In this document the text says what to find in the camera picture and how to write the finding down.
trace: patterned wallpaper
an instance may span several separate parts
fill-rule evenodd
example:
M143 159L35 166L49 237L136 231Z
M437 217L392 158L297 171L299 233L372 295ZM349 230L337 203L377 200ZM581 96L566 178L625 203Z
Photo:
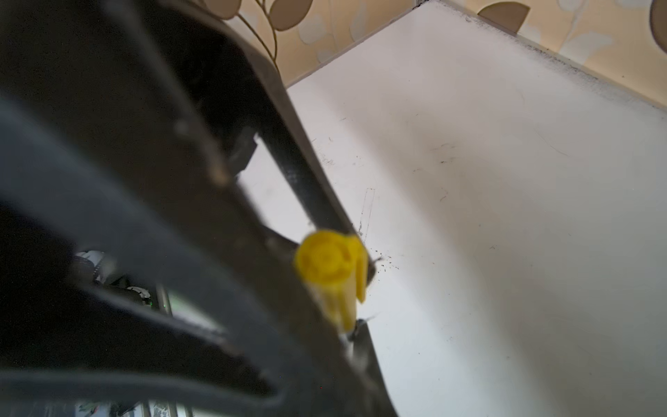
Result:
M415 4L415 0L193 1L263 51L286 85ZM449 1L667 107L667 0Z
M667 0L454 0L667 107Z
M269 57L289 85L414 6L414 0L196 0Z

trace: leaf pattern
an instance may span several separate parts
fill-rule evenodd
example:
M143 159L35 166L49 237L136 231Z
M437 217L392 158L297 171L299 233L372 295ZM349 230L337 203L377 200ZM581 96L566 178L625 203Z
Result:
M530 7L524 4L507 1L488 5L480 10L478 15L516 34L524 24L529 10Z
M667 0L653 0L650 25L653 39L667 53Z
M269 11L269 22L277 31L295 27L305 18L313 0L275 0Z
M224 20L236 16L241 9L241 0L204 0L206 7Z

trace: white surface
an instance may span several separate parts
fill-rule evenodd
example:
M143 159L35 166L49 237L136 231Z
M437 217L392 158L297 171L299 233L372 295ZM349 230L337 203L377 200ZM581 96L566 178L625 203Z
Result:
M664 112L438 3L289 94L384 258L360 315L401 416L666 415ZM241 182L300 240L269 161Z

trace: mechanism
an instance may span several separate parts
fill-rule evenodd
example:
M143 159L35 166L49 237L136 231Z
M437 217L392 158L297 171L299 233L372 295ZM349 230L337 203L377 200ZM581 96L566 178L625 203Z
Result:
M0 8L0 410L395 416L366 323L341 336L235 182L259 135L315 226L356 236L272 63L184 0ZM89 248L127 281L82 279ZM224 331L150 308L160 289Z

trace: yellow cap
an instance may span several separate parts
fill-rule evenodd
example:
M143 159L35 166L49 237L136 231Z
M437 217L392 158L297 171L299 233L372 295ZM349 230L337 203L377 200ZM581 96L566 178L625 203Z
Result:
M315 232L297 250L294 266L329 320L339 331L352 331L356 299L366 299L368 275L368 256L359 238Z

